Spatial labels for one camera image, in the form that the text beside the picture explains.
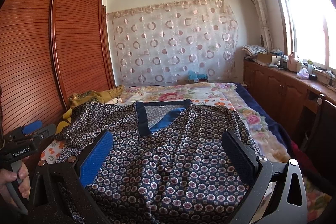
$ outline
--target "metal screw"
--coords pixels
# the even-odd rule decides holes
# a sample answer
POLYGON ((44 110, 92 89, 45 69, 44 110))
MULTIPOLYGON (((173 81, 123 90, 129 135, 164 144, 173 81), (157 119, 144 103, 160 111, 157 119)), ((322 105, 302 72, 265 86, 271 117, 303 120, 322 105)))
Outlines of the metal screw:
POLYGON ((258 160, 261 161, 261 162, 266 162, 267 158, 264 155, 261 155, 261 156, 258 157, 258 160))
POLYGON ((290 162, 291 165, 294 165, 294 166, 297 165, 297 160, 296 159, 290 159, 289 162, 290 162))
POLYGON ((68 158, 68 162, 75 162, 77 160, 76 156, 71 156, 68 158))
POLYGON ((39 163, 37 164, 38 166, 43 166, 45 164, 45 160, 40 160, 39 163))

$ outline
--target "floral bedspread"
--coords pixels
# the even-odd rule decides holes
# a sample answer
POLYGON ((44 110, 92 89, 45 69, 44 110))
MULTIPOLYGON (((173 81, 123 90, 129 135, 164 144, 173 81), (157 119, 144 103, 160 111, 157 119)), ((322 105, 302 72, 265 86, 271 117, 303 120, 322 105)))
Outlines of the floral bedspread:
MULTIPOLYGON (((257 142, 261 152, 273 162, 287 162, 290 156, 287 149, 278 142, 275 135, 268 130, 265 117, 246 105, 243 99, 235 91, 233 83, 195 83, 177 86, 143 86, 127 88, 120 96, 122 102, 118 104, 130 104, 136 101, 178 101, 190 99, 194 104, 223 105, 236 110, 249 129, 251 136, 257 142)), ((42 153, 41 159, 48 163, 54 163, 63 150, 65 141, 54 140, 42 153)), ((304 177, 304 183, 308 203, 308 221, 320 216, 331 197, 322 193, 304 177)), ((260 219, 265 211, 274 185, 270 184, 265 199, 258 209, 253 221, 260 219)))

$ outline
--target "wooden wardrobe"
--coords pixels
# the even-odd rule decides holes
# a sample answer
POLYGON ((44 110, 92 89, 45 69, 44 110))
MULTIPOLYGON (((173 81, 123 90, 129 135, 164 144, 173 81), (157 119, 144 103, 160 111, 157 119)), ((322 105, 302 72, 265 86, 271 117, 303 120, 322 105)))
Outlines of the wooden wardrobe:
POLYGON ((3 130, 57 122, 72 93, 114 87, 102 0, 6 0, 0 10, 3 130))

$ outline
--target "hand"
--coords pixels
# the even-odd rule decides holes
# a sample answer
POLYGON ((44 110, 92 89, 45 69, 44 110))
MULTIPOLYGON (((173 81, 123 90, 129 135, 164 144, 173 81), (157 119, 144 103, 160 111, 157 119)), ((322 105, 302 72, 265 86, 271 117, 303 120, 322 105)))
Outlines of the hand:
MULTIPOLYGON (((30 181, 28 177, 28 169, 24 163, 18 172, 19 178, 22 179, 21 184, 19 185, 19 191, 24 198, 29 198, 30 194, 30 181)), ((6 183, 16 180, 17 174, 14 172, 9 172, 8 170, 0 170, 0 194, 2 198, 7 202, 11 203, 17 207, 11 195, 9 194, 6 183)))

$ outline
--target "circle-patterned curtain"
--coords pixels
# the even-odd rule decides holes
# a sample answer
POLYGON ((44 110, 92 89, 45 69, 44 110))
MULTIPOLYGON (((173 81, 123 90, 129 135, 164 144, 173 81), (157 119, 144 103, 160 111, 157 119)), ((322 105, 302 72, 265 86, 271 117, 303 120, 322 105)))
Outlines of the circle-patterned curtain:
POLYGON ((234 77, 238 23, 226 0, 181 1, 108 17, 115 73, 125 86, 185 84, 190 70, 209 81, 234 77))

